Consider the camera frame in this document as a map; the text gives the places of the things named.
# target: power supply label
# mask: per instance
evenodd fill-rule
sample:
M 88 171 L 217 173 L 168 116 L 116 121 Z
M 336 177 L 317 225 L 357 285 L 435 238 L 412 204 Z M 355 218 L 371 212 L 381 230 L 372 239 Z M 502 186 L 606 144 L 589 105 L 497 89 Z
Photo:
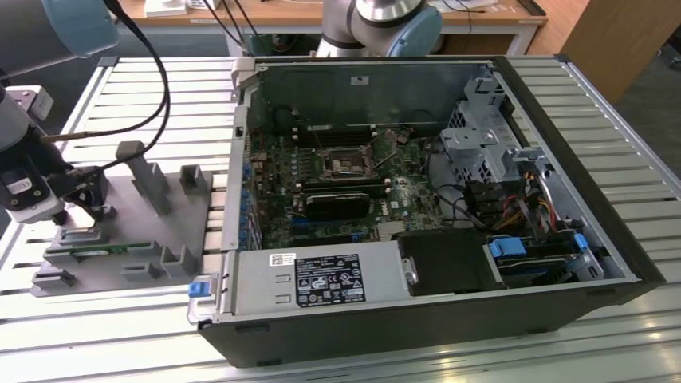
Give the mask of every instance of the power supply label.
M 300 307 L 365 301 L 357 254 L 296 259 L 296 302 Z

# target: aluminum table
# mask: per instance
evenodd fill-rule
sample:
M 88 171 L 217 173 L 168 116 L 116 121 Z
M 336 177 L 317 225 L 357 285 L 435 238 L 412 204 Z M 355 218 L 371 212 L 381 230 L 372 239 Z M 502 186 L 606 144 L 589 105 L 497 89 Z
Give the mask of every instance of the aluminum table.
M 12 223 L 0 242 L 0 381 L 574 382 L 681 379 L 681 187 L 572 64 L 512 57 L 558 130 L 662 271 L 668 285 L 594 311 L 549 334 L 493 339 L 259 369 L 229 366 L 187 320 L 187 286 L 55 298 L 28 292 L 51 223 Z M 148 154 L 164 172 L 212 170 L 204 271 L 219 267 L 235 98 L 232 59 L 165 59 L 172 118 Z M 129 126 L 155 110 L 161 81 L 151 59 L 97 68 L 64 132 Z M 536 142 L 522 117 L 528 140 Z M 148 141 L 159 121 L 121 136 L 65 145 L 76 165 L 112 160 L 121 140 Z M 127 167 L 108 172 L 121 174 Z

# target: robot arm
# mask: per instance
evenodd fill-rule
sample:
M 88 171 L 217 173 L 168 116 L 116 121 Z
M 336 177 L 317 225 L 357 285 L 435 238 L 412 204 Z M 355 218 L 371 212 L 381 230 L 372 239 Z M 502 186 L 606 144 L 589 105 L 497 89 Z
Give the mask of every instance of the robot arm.
M 119 42 L 101 0 L 3 0 L 0 2 L 0 81 L 76 57 L 89 57 Z M 36 121 L 0 86 L 0 205 L 20 223 L 57 217 L 69 200 L 61 158 Z M 85 206 L 97 204 L 88 193 Z
M 317 57 L 425 56 L 441 26 L 425 0 L 325 0 Z

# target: circuit board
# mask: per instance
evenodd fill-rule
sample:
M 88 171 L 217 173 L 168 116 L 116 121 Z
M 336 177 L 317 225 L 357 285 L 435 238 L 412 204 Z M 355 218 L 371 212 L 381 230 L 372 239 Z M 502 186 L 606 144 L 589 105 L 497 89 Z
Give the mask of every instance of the circuit board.
M 423 174 L 428 140 L 409 139 L 405 128 L 376 128 L 359 147 L 328 147 L 319 142 L 316 147 L 301 148 L 289 135 L 253 134 L 249 189 L 257 196 L 261 248 L 373 242 L 389 240 L 400 231 L 443 227 L 441 209 Z M 308 219 L 297 209 L 301 184 L 327 181 L 333 185 L 333 181 L 364 177 L 373 180 L 367 188 L 381 193 L 368 201 L 367 214 L 353 219 Z M 359 187 L 329 186 L 324 190 L 348 188 Z

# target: floor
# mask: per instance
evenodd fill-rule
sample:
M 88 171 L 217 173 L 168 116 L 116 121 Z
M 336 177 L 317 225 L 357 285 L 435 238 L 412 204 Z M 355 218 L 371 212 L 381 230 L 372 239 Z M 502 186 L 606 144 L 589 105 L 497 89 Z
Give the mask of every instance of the floor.
M 664 162 L 681 176 L 681 70 L 656 57 L 614 105 Z
M 227 54 L 224 38 L 219 35 L 151 36 L 151 43 L 163 57 L 215 57 Z M 48 133 L 57 133 L 68 119 L 87 80 L 100 57 L 148 57 L 144 46 L 124 35 L 119 46 L 88 60 L 69 61 L 13 79 L 15 85 L 43 85 L 56 105 L 44 123 Z M 681 71 L 668 67 L 657 57 L 616 105 L 622 117 L 650 144 L 669 167 L 681 175 Z M 8 217 L 0 211 L 0 233 Z

